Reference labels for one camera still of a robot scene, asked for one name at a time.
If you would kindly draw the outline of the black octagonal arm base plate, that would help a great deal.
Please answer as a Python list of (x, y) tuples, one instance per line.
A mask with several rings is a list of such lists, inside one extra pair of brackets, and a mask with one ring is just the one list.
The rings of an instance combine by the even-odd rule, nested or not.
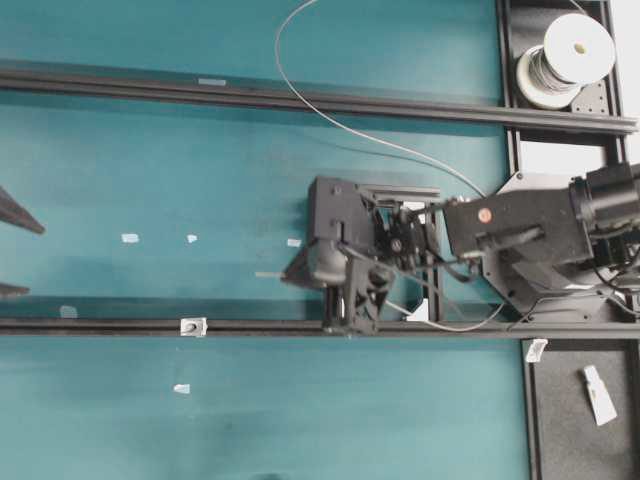
[(490, 215), (483, 274), (523, 321), (587, 321), (611, 299), (639, 291), (639, 168), (619, 164), (565, 188), (503, 189)]

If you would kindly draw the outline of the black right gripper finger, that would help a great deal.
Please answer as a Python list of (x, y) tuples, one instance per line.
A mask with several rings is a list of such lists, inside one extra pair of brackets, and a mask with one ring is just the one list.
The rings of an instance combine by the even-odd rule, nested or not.
[(36, 234), (45, 228), (3, 188), (0, 188), (1, 221)]
[(6, 283), (0, 283), (0, 298), (14, 298), (19, 296), (24, 296), (30, 293), (30, 289), (28, 287), (16, 286)]

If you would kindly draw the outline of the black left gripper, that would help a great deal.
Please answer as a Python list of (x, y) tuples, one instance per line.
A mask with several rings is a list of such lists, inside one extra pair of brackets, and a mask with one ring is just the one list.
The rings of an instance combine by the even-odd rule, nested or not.
[[(312, 181), (307, 197), (307, 247), (289, 263), (281, 280), (323, 292), (324, 327), (375, 335), (394, 282), (405, 274), (376, 259), (374, 223), (359, 184), (363, 183), (326, 176)], [(320, 282), (312, 275), (314, 249), (309, 248), (317, 239), (342, 243), (348, 257), (343, 285), (319, 288)]]

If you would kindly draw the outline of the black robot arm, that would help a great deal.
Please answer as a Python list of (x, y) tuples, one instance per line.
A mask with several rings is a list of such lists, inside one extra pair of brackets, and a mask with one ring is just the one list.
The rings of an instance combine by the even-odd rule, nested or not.
[[(439, 201), (433, 189), (356, 184), (320, 177), (308, 193), (305, 246), (282, 279), (324, 296), (319, 320), (3, 317), (16, 335), (435, 335), (493, 338), (635, 338), (637, 326), (594, 320), (607, 300), (635, 293), (639, 275), (639, 170), (620, 163), (552, 189), (516, 175), (496, 194)], [(439, 269), (467, 266), (515, 311), (446, 323), (409, 312), (385, 321), (393, 282), (405, 277), (431, 296)]]

